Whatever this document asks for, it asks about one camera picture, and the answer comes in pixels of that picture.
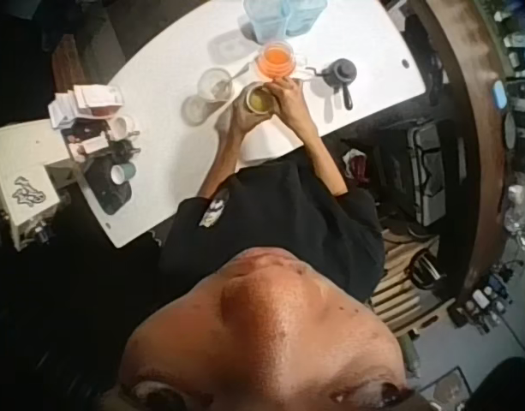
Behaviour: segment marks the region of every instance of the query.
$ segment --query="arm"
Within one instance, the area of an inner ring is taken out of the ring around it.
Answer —
[[[292,129],[304,143],[317,177],[335,197],[346,194],[348,187],[331,154],[319,137],[317,127],[307,109],[301,80],[286,77],[267,83],[266,87],[277,100],[276,112],[281,121]]]
[[[247,110],[246,90],[243,89],[234,103],[218,118],[217,155],[201,184],[198,197],[211,199],[216,194],[220,184],[236,172],[242,142],[247,133],[271,117],[271,114],[258,115]]]
[[[236,164],[242,142],[243,136],[234,129],[231,129],[227,135],[220,139],[217,155],[212,162],[207,177],[201,184],[198,197],[211,199],[217,192],[220,184],[236,172]]]

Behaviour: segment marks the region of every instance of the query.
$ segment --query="white table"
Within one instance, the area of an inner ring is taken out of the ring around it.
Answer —
[[[253,61],[260,47],[243,36],[240,27],[247,22],[241,0],[212,0],[162,31],[110,82],[122,90],[121,113],[135,118],[142,130],[135,142],[142,152],[134,160],[133,197],[109,216],[84,181],[80,186],[116,247],[172,216],[199,189],[216,152],[213,125],[221,110],[203,125],[190,127],[182,120],[182,103],[196,94],[205,70],[222,67],[233,75]],[[311,31],[289,42],[309,66],[322,69],[345,57],[357,67],[357,79],[349,87],[352,111],[343,108],[342,95],[333,95],[321,79],[305,84],[321,135],[425,91],[409,49],[377,0],[331,0]],[[237,78],[236,94],[253,80],[254,71]],[[246,138],[242,161],[276,158],[300,144],[273,118]]]

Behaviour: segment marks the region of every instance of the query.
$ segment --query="orange liquid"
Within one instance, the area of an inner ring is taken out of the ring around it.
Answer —
[[[285,77],[295,70],[295,59],[282,47],[270,47],[257,62],[260,72],[271,79]]]
[[[290,54],[283,49],[273,48],[266,51],[265,59],[271,64],[286,64],[290,62]]]

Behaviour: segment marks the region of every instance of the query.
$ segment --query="blue plastic container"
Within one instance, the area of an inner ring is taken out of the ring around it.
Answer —
[[[243,0],[243,7],[261,45],[285,39],[290,18],[289,0]]]
[[[312,28],[319,15],[327,7],[327,0],[287,0],[291,17],[287,25],[287,35],[299,36]]]

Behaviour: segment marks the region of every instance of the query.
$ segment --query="kettle handle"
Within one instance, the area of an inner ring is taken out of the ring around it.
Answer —
[[[351,100],[351,94],[349,94],[348,84],[342,84],[342,93],[344,95],[344,107],[347,110],[352,110],[354,108],[354,102]]]

